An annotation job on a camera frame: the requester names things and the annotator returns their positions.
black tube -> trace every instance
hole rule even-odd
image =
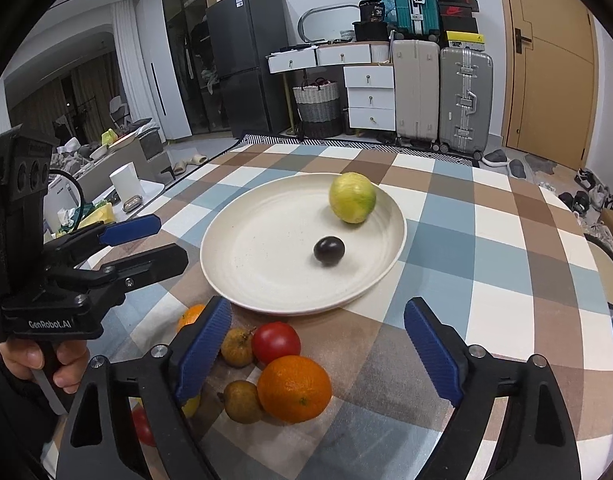
[[[80,227],[80,222],[82,221],[82,216],[84,215],[84,191],[82,191],[82,186],[80,183],[75,180],[73,175],[62,171],[62,170],[48,170],[49,173],[63,176],[65,179],[70,180],[71,183],[77,188],[77,192],[80,194],[80,212],[77,214],[77,220],[73,225],[73,231],[75,231],[78,227]]]

drawer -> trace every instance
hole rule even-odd
[[[349,126],[369,130],[395,131],[395,110],[349,108]]]
[[[349,88],[350,108],[395,110],[395,91],[391,88]]]
[[[392,66],[345,66],[347,88],[395,88]]]
[[[371,62],[368,43],[321,46],[317,49],[318,65],[344,65]]]
[[[269,71],[272,74],[297,70],[298,68],[310,68],[312,66],[317,66],[315,62],[315,48],[292,50],[269,57]]]

black refrigerator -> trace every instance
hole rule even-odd
[[[233,136],[286,130],[282,75],[266,59],[288,46],[282,0],[221,0],[206,18]]]

slipper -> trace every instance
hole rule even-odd
[[[208,157],[206,155],[200,155],[200,153],[196,153],[190,158],[190,160],[187,160],[186,162],[187,164],[192,164],[194,166],[200,166],[201,164],[204,164],[207,160],[208,160]]]
[[[509,164],[509,159],[503,150],[495,150],[494,152],[485,155],[482,162],[487,166],[490,166],[490,168],[501,168],[502,166]]]
[[[521,160],[514,158],[509,163],[509,171],[515,178],[526,178],[527,172],[524,170],[524,164]]]
[[[176,162],[173,166],[173,174],[181,175],[186,171],[187,162],[186,160],[181,160],[180,162]]]

door handle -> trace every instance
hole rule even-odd
[[[515,51],[518,54],[522,54],[522,41],[527,43],[533,43],[531,38],[526,38],[522,35],[522,31],[519,28],[515,29]]]

